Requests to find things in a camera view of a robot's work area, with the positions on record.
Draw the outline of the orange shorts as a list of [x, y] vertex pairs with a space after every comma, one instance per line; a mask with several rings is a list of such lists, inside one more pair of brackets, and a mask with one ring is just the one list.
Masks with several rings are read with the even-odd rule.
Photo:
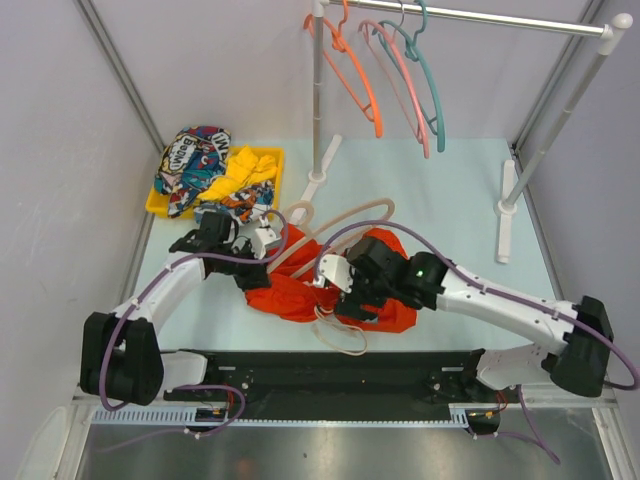
[[[293, 276], [299, 268], [312, 263], [320, 249], [321, 245], [315, 240], [302, 246], [269, 274], [270, 287], [245, 293], [247, 304], [258, 311], [298, 323], [315, 320], [316, 306], [333, 311], [339, 299], [337, 288], [320, 289], [312, 286], [313, 272], [310, 270], [299, 278]], [[339, 315], [337, 319], [364, 331], [394, 334], [414, 327], [417, 322], [417, 312], [394, 299], [388, 300], [381, 308], [369, 307], [367, 310], [376, 315], [374, 321], [357, 321], [344, 315]]]

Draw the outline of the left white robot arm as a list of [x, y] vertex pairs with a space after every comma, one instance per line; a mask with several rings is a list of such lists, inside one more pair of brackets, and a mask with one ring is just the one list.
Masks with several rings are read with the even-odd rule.
[[260, 214], [252, 236], [238, 246], [238, 222], [224, 213], [205, 213], [198, 227], [170, 246], [146, 287], [108, 313], [92, 313], [83, 327], [81, 390], [99, 397], [108, 411], [146, 406], [175, 389], [187, 388], [202, 400], [214, 397], [221, 376], [207, 366], [205, 356], [182, 350], [164, 353], [157, 334], [212, 274], [233, 278], [243, 291], [268, 286], [267, 266], [282, 252], [280, 243], [286, 237], [271, 226], [272, 214]]

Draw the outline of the beige hanger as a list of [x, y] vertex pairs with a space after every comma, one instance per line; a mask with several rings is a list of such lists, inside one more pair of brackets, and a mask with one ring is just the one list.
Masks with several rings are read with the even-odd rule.
[[[273, 264], [269, 265], [266, 269], [267, 274], [272, 279], [274, 274], [276, 274], [276, 269], [278, 267], [284, 266], [286, 260], [289, 260], [294, 254], [298, 253], [303, 247], [307, 246], [312, 241], [316, 241], [319, 235], [326, 232], [327, 230], [336, 227], [338, 224], [342, 223], [346, 220], [352, 220], [356, 215], [367, 212], [371, 209], [375, 209], [377, 207], [386, 207], [385, 212], [382, 214], [378, 220], [386, 221], [390, 220], [392, 215], [395, 212], [395, 203], [390, 198], [379, 198], [370, 202], [366, 202], [364, 204], [358, 205], [354, 208], [348, 209], [338, 216], [330, 219], [329, 221], [322, 224], [320, 227], [315, 230], [309, 227], [310, 220], [313, 219], [315, 209], [310, 201], [299, 200], [293, 204], [291, 204], [284, 211], [285, 220], [287, 220], [291, 225], [296, 226], [302, 232], [303, 236], [295, 240], [291, 246], [285, 247], [284, 252], [273, 262]], [[297, 224], [293, 222], [294, 220], [294, 212], [296, 210], [302, 209], [304, 213], [304, 219], [302, 223]], [[328, 253], [336, 253], [339, 248], [346, 247], [349, 242], [353, 242], [355, 240], [360, 239], [366, 232], [370, 231], [372, 226], [364, 226], [358, 227], [355, 230], [355, 233], [348, 236], [345, 240], [341, 240], [338, 242], [337, 246], [330, 246], [328, 249]], [[310, 271], [314, 265], [315, 260], [308, 260], [306, 263], [303, 263], [302, 266], [297, 267], [296, 270], [293, 271], [291, 277], [294, 279], [298, 279], [302, 276], [302, 274]]]

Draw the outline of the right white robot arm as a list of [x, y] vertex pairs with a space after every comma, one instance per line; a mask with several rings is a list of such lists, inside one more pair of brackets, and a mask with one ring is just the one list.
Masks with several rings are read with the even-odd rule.
[[496, 390], [547, 381], [574, 395], [601, 395], [613, 338], [604, 304], [547, 301], [488, 282], [433, 253], [411, 257], [366, 237], [344, 255], [320, 260], [319, 277], [336, 286], [337, 314], [372, 319], [370, 307], [390, 300], [419, 311], [442, 310], [487, 322], [527, 339], [527, 344], [482, 350], [461, 376], [463, 393], [484, 401]]

